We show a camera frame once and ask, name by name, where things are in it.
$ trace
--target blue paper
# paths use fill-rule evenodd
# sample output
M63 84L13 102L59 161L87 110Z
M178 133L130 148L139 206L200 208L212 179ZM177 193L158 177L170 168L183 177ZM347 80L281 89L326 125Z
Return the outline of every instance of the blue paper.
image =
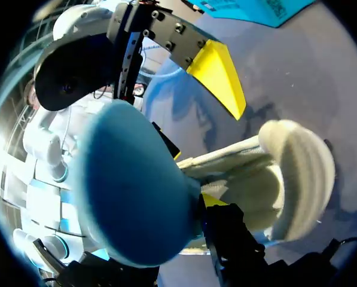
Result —
M279 27L314 0L189 0L215 18Z

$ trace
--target cable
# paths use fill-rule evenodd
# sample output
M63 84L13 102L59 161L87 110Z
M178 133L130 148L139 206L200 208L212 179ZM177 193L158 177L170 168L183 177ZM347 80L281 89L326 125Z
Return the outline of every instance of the cable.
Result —
M350 238L344 239L340 242L340 246L345 243L354 242L354 241L357 241L357 237L350 237Z
M342 241L332 239L329 245L322 251L322 255L325 256L328 260L330 260L338 251L340 246L342 246L345 243L354 242L354 241L357 241L357 237L350 237Z
M61 141L61 150L63 150L64 142L65 142L66 135L67 135L68 129L69 129L69 123L71 122L72 106L69 106L68 108L69 108L68 122L66 123L66 128L65 128L64 135L63 135L63 140Z
M171 72L169 74L164 74L164 75L154 75L154 74L149 74L149 73L142 72L142 71L139 71L139 74L143 75L145 77L148 77L148 78L168 78L168 77L178 74L181 71L182 71L182 68L180 67L177 70L175 70L174 72Z
M102 96L104 95L104 93L106 92L106 88L107 88L107 87L108 87L108 86L105 86L104 91L102 91L101 95L98 96L98 97L96 97L96 91L94 91L94 92L93 92L93 98L96 99L96 100L101 99L101 97L102 97Z
M152 46L147 46L145 48L142 49L142 52L144 53L144 59L142 61L142 64L141 64L141 67L144 66L144 63L147 59L147 54L146 54L146 51L148 50L152 50L152 49L157 49L157 48L162 48L160 45L152 45ZM164 75L155 75L155 74L149 74L149 73L146 73L146 72L143 72L143 71L139 71L139 74L140 75L143 75L145 77L148 77L148 78L169 78L171 76L174 76L176 74L178 74L180 71L182 70L181 67L179 67L177 70L175 70L174 72L171 72L169 74L164 74Z

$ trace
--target blue sponge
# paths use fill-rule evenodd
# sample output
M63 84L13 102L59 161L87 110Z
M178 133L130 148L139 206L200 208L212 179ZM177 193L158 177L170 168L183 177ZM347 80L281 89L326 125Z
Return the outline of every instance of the blue sponge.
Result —
M117 261L160 265L194 236L200 184L177 167L152 124L116 100L92 120L73 176L79 216Z

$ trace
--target gray table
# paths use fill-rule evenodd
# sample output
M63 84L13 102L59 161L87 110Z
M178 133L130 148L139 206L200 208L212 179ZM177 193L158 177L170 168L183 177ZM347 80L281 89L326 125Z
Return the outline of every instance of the gray table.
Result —
M230 117L185 72L151 81L145 115L177 144L181 160L249 138L269 119L299 122L331 142L336 182L321 223L301 240L268 248L268 262L293 262L333 237L357 236L357 47L342 25L322 4L280 29L207 15L197 24L229 47L248 104L243 117ZM160 72L175 69L168 60ZM342 247L333 263L355 245Z

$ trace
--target white cloth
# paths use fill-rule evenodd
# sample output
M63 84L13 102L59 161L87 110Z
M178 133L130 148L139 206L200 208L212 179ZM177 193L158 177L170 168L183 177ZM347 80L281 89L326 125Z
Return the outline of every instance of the white cloth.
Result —
M250 231L296 240L316 224L334 185L335 167L323 140L293 121L269 121L259 135L178 163L202 192L245 213Z

